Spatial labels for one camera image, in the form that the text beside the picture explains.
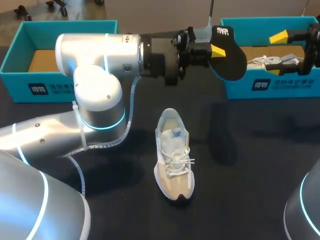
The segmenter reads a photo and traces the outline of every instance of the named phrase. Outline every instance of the white cable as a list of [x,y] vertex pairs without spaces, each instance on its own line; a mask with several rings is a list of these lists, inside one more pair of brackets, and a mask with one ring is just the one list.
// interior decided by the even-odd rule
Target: white cable
[[[131,91],[130,91],[130,111],[129,111],[129,118],[128,118],[128,123],[126,125],[126,129],[124,134],[119,137],[116,140],[110,141],[110,142],[103,142],[103,143],[99,143],[99,144],[93,144],[93,145],[88,145],[88,149],[107,149],[107,148],[111,148],[114,146],[117,146],[119,144],[121,144],[127,137],[130,127],[131,127],[131,123],[132,123],[132,118],[133,118],[133,111],[134,111],[134,98],[135,98],[135,89],[136,89],[136,85],[138,83],[138,81],[140,80],[141,76],[136,77],[133,80],[132,86],[131,86]],[[83,147],[71,151],[69,153],[67,153],[65,156],[72,156],[74,154],[80,153],[85,151],[86,149],[84,149]]]
[[85,177],[84,174],[79,166],[79,164],[77,163],[77,161],[72,157],[72,156],[66,156],[68,159],[70,159],[70,161],[75,165],[76,169],[79,172],[80,175],[80,179],[81,179],[81,194],[82,196],[86,196],[86,183],[85,183]]
[[247,63],[254,63],[254,64],[279,64],[281,63],[281,59],[278,56],[269,56],[263,55],[261,57],[256,57]]
[[80,113],[79,113],[79,107],[78,107],[76,101],[73,101],[72,104],[73,104],[72,108],[74,110],[75,117],[78,122],[78,126],[80,128],[82,146],[83,146],[84,150],[87,150],[88,146],[87,146],[86,136],[85,136],[85,132],[84,132],[84,122],[81,120]]

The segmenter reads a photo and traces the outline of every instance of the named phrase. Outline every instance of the logo on box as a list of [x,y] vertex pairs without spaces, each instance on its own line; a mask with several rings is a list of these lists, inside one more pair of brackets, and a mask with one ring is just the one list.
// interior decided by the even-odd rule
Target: logo on box
[[252,91],[266,91],[270,85],[270,79],[256,79],[253,82]]
[[28,83],[33,95],[49,95],[46,86],[43,83]]

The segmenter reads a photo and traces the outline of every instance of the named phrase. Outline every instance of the new balance logo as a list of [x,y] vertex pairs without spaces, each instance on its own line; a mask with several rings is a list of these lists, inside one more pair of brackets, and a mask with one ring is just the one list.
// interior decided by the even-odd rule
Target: new balance logo
[[229,31],[226,28],[217,27],[216,32],[218,34],[229,35]]
[[178,138],[178,137],[180,137],[180,135],[181,135],[180,131],[176,131],[176,132],[172,133],[173,138]]

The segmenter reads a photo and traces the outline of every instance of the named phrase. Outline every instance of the shoe tongue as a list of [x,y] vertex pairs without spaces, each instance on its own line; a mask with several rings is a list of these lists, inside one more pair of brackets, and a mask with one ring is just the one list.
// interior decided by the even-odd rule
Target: shoe tongue
[[185,154],[187,135],[180,127],[169,129],[162,132],[160,136],[161,148],[169,156],[173,158]]

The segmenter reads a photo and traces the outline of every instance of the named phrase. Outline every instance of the chair leg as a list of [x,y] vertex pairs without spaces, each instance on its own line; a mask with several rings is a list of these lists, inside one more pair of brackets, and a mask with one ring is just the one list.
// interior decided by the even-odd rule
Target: chair leg
[[31,22],[32,17],[29,15],[25,6],[20,5],[17,9],[14,10],[18,18],[23,17],[26,22]]

